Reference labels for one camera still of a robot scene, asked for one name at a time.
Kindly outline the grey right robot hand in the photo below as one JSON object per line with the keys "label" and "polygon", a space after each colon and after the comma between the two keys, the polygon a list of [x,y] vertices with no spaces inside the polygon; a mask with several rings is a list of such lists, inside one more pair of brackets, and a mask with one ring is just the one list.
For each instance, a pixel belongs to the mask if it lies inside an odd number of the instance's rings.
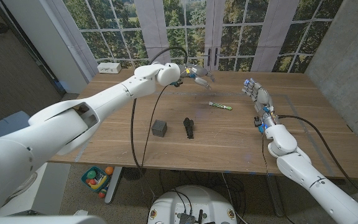
{"label": "grey right robot hand", "polygon": [[275,115],[273,101],[268,91],[252,78],[244,81],[242,92],[250,97],[261,122],[266,128],[280,124]]}

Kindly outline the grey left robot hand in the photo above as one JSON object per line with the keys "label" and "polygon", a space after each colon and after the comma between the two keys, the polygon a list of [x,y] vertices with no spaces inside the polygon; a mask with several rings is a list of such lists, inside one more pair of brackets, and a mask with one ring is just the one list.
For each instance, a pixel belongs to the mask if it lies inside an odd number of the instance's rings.
{"label": "grey left robot hand", "polygon": [[207,90],[211,89],[210,84],[203,79],[203,77],[208,77],[211,79],[212,82],[215,81],[214,75],[204,67],[200,67],[199,65],[195,64],[185,64],[185,77],[194,79],[194,82],[200,86],[205,87]]}

